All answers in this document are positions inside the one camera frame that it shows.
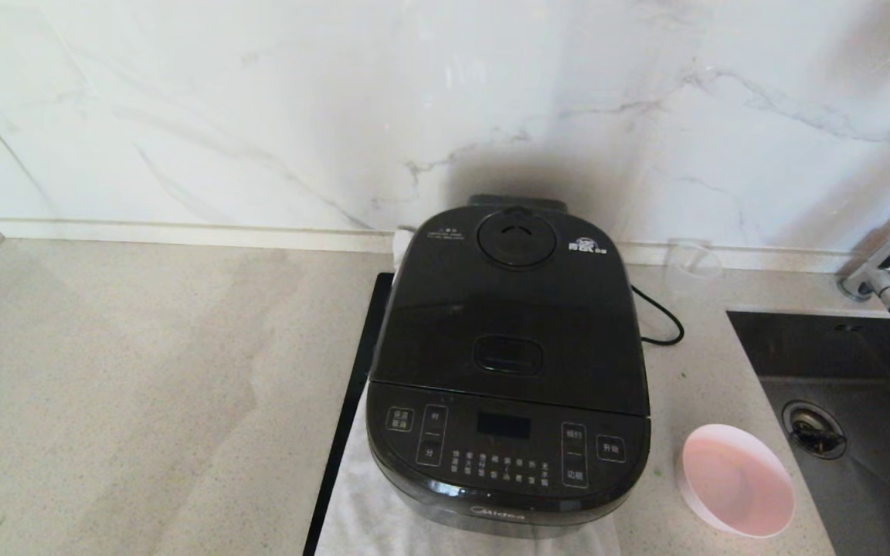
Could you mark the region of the black rice cooker lid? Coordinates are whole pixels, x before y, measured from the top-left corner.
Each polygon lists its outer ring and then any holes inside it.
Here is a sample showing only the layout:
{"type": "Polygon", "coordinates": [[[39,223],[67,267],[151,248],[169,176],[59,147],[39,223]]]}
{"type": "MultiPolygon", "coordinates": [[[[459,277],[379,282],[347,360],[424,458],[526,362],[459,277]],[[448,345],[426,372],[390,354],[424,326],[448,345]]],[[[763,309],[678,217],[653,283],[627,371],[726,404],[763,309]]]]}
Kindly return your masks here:
{"type": "Polygon", "coordinates": [[[631,282],[596,225],[550,205],[463,205],[407,245],[375,382],[650,414],[631,282]]]}

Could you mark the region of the pink bowl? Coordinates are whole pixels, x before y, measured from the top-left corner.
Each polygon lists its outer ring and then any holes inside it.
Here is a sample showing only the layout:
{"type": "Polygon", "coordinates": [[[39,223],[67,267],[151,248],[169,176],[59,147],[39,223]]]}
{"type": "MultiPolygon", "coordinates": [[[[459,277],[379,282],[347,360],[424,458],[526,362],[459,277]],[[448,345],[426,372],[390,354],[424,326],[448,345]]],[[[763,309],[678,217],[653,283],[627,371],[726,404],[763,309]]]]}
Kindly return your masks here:
{"type": "Polygon", "coordinates": [[[720,531],[764,539],[791,524],[796,495],[780,458],[752,433],[702,425],[678,451],[675,482],[689,509],[720,531]]]}

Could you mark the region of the black flat strip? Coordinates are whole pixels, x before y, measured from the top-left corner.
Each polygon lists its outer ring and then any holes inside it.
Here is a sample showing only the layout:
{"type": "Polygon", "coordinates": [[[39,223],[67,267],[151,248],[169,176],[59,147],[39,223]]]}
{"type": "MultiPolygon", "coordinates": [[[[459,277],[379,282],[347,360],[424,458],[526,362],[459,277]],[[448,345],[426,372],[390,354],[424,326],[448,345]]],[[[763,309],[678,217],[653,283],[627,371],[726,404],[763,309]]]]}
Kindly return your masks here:
{"type": "Polygon", "coordinates": [[[321,532],[324,529],[324,520],[331,503],[331,495],[335,489],[337,475],[351,433],[352,423],[355,419],[364,387],[366,387],[368,381],[375,344],[377,344],[380,327],[384,321],[386,303],[388,303],[389,296],[391,296],[393,278],[395,278],[393,273],[378,273],[375,276],[356,356],[344,392],[335,434],[332,437],[328,460],[326,460],[324,475],[322,476],[319,493],[315,500],[314,511],[312,511],[311,523],[310,527],[308,527],[303,550],[301,550],[301,556],[315,556],[315,553],[317,553],[319,538],[321,538],[321,532]]]}

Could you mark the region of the white cloth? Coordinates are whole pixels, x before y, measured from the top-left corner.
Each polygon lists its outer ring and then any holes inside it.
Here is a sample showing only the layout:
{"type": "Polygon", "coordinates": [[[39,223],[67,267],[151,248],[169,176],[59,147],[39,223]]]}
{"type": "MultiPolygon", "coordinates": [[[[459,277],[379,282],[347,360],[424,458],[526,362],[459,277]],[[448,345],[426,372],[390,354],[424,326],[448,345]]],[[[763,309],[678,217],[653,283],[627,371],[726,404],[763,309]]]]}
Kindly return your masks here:
{"type": "MultiPolygon", "coordinates": [[[[411,236],[396,244],[396,272],[411,236]]],[[[621,556],[612,513],[559,536],[504,536],[449,527],[411,510],[368,447],[366,389],[375,382],[371,373],[379,345],[380,334],[315,556],[621,556]]]]}

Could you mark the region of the round sink drain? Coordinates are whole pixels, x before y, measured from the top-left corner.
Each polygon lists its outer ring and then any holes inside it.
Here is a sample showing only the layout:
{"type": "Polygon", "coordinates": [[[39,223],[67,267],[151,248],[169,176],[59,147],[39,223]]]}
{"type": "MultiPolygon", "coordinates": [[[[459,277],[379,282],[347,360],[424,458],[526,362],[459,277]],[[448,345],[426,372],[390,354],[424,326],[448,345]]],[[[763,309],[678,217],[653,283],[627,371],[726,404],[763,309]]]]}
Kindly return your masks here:
{"type": "Polygon", "coordinates": [[[847,453],[850,439],[843,426],[819,405],[805,400],[788,401],[781,409],[780,419],[788,440],[806,454],[836,460],[847,453]]]}

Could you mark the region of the steel sink basin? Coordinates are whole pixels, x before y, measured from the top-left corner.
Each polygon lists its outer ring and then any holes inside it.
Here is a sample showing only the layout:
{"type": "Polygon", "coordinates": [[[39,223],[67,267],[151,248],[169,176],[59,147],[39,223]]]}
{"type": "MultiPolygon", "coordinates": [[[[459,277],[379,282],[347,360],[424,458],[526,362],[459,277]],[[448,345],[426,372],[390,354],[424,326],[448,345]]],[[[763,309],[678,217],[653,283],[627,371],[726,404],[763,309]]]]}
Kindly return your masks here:
{"type": "Polygon", "coordinates": [[[786,438],[837,556],[890,556],[890,319],[728,316],[781,429],[784,405],[805,400],[850,439],[823,460],[786,438]]]}

